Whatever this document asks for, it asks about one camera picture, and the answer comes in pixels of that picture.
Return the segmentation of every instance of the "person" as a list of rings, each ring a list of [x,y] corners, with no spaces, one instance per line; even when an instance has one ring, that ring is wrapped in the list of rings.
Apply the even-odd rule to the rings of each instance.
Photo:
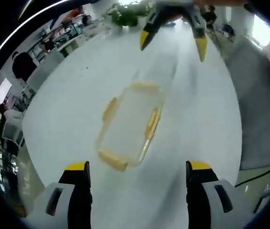
[[[41,41],[41,49],[43,50],[44,53],[49,53],[52,49],[55,48],[55,44],[53,40],[48,37],[46,34],[42,36],[42,41]]]
[[[77,17],[78,15],[80,14],[83,14],[84,13],[84,10],[83,10],[83,6],[79,7],[79,8],[76,8],[72,11],[70,11],[66,17],[61,21],[61,23],[63,23],[64,21],[68,21],[70,19],[73,19],[75,17]]]
[[[19,53],[14,52],[12,55],[13,65],[12,71],[16,79],[23,79],[25,82],[28,80],[29,76],[37,68],[33,59],[26,52]]]
[[[92,17],[90,15],[83,15],[82,17],[82,24],[84,26],[88,26],[88,25],[91,25],[93,22],[92,22]]]
[[[9,109],[5,104],[1,104],[0,113],[5,116],[7,123],[21,129],[21,122],[24,117],[22,112]]]
[[[215,20],[217,19],[217,16],[215,14],[216,7],[208,6],[208,10],[208,12],[202,13],[202,17],[206,21],[206,27],[209,29],[213,29],[213,23],[215,23]]]
[[[2,115],[1,120],[0,120],[0,136],[2,135],[3,128],[6,123],[6,118],[4,115]]]

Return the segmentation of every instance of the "cable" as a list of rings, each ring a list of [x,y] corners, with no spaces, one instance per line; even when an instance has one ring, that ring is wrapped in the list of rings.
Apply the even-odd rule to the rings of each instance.
[[[252,181],[252,180],[256,180],[256,179],[258,179],[258,178],[260,178],[260,177],[263,177],[263,176],[265,176],[265,175],[267,175],[267,174],[269,174],[269,173],[270,173],[270,170],[269,170],[269,171],[266,171],[265,173],[262,173],[262,174],[260,174],[260,175],[258,175],[258,176],[256,176],[256,177],[253,177],[253,178],[251,178],[251,179],[245,180],[245,181],[243,181],[243,182],[241,182],[241,183],[235,185],[235,187],[239,187],[240,185],[243,185],[243,184],[245,184],[245,183],[248,183],[248,182],[250,182],[250,181]]]

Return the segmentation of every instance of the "white wall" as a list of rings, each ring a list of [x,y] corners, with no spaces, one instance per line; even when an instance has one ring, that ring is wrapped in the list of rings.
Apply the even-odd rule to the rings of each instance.
[[[216,6],[215,13],[217,16],[217,19],[215,21],[215,26],[222,26],[223,24],[225,24],[226,23],[226,19],[225,19],[226,7]]]
[[[100,19],[114,3],[118,2],[121,2],[121,0],[100,0],[99,2],[91,4],[91,6],[96,18]]]
[[[98,19],[96,14],[95,14],[95,11],[93,9],[92,4],[89,3],[89,4],[84,5],[83,10],[84,10],[85,14],[88,14],[92,17],[92,20]]]
[[[250,37],[254,25],[254,14],[243,7],[232,7],[231,21],[228,24],[236,32]]]
[[[55,22],[54,26],[52,27],[52,30],[55,29],[56,27],[58,27],[61,24],[61,21],[67,16],[67,14],[69,14],[70,11],[61,14],[58,18],[58,20]]]

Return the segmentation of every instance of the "clear plastic container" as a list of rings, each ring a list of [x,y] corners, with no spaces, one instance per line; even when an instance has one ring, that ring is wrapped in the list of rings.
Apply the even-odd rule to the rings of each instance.
[[[160,53],[143,74],[113,98],[97,139],[101,160],[116,170],[139,165],[151,144],[176,72],[174,54]]]

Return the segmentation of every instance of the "white tabletop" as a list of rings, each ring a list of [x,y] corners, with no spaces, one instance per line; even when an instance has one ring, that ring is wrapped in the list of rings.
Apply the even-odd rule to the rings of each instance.
[[[187,160],[204,160],[218,178],[237,180],[242,130],[233,83],[210,40],[205,62],[199,62],[184,26],[161,29],[143,52],[139,31],[90,39],[51,73],[25,114],[25,141],[44,185],[57,182],[65,166],[90,161],[94,229],[186,228]],[[174,39],[177,72],[154,140],[140,166],[115,171],[95,149],[102,113]]]

